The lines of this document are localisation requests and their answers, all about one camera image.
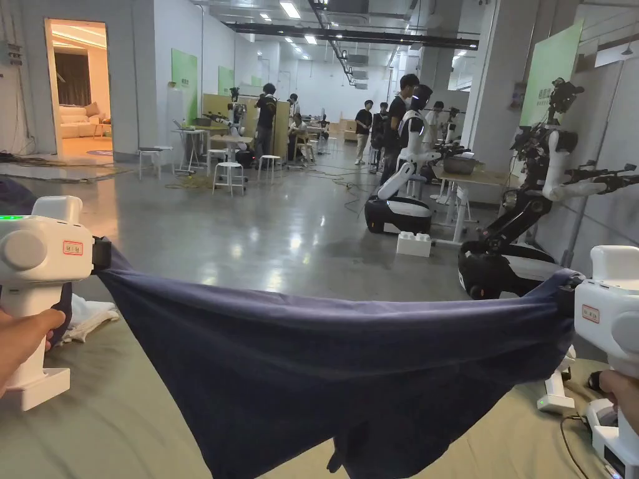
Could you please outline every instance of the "hand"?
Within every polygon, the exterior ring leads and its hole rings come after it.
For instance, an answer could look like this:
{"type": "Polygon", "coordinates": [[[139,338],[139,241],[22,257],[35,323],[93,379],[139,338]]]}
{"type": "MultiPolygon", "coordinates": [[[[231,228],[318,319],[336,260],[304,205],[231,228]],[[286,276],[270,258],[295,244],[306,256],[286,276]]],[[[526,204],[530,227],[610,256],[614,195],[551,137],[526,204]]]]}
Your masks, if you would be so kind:
{"type": "Polygon", "coordinates": [[[51,348],[52,330],[64,322],[65,314],[54,309],[17,319],[0,310],[0,397],[9,378],[38,349],[42,338],[47,338],[46,350],[51,348]]]}
{"type": "Polygon", "coordinates": [[[621,408],[630,427],[639,434],[639,380],[607,370],[601,372],[599,385],[612,403],[621,408]]]}

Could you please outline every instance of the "red label sticker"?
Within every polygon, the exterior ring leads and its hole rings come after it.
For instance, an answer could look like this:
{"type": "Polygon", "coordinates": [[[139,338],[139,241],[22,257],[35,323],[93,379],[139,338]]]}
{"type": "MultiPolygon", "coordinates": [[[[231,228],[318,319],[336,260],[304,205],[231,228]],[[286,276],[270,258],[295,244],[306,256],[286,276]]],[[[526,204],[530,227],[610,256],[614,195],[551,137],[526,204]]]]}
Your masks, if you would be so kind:
{"type": "Polygon", "coordinates": [[[77,241],[63,241],[62,253],[72,256],[82,256],[84,254],[84,245],[77,241]]]}
{"type": "Polygon", "coordinates": [[[599,310],[592,306],[582,305],[581,316],[588,321],[599,324],[599,310]]]}

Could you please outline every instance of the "concrete floor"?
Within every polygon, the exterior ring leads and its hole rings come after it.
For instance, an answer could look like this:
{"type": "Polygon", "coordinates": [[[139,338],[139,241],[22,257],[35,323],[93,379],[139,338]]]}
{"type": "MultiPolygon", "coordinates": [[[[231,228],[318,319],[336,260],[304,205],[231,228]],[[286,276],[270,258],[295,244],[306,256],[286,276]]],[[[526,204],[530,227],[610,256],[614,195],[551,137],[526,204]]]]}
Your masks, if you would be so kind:
{"type": "MultiPolygon", "coordinates": [[[[457,276],[457,250],[436,247],[428,259],[396,255],[397,236],[371,234],[360,211],[378,182],[354,166],[355,148],[318,157],[317,172],[285,172],[276,184],[254,181],[245,196],[226,188],[167,187],[151,171],[143,180],[119,174],[93,184],[23,180],[36,195],[68,194],[84,201],[81,221],[94,235],[108,236],[140,271],[191,282],[348,300],[466,300],[457,276]],[[349,182],[347,189],[333,180],[349,182]]],[[[429,187],[424,198],[438,192],[429,187]]],[[[434,202],[426,200],[431,209],[434,202]]],[[[496,211],[475,209],[482,224],[496,211]]],[[[433,227],[431,235],[452,231],[433,227]]],[[[90,278],[75,290],[88,300],[106,300],[90,278]]],[[[589,345],[585,356],[601,359],[589,345]]]]}

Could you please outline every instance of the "doorway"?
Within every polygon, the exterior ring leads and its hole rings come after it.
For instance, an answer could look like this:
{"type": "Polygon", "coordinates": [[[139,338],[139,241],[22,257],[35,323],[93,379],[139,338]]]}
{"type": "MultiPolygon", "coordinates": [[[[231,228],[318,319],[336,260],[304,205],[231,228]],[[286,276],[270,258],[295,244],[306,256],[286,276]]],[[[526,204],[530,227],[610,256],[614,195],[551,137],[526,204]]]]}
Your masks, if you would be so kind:
{"type": "Polygon", "coordinates": [[[105,24],[47,19],[45,28],[58,158],[113,163],[105,24]]]}

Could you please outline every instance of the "curtain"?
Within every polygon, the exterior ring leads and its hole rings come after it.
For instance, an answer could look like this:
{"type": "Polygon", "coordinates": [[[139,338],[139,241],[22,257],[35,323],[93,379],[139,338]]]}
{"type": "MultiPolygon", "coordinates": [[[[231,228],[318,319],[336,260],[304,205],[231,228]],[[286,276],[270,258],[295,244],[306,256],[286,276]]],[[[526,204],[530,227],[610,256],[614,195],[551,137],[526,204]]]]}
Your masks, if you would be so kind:
{"type": "Polygon", "coordinates": [[[89,57],[69,53],[55,53],[58,72],[58,101],[60,105],[87,106],[91,103],[89,57]]]}

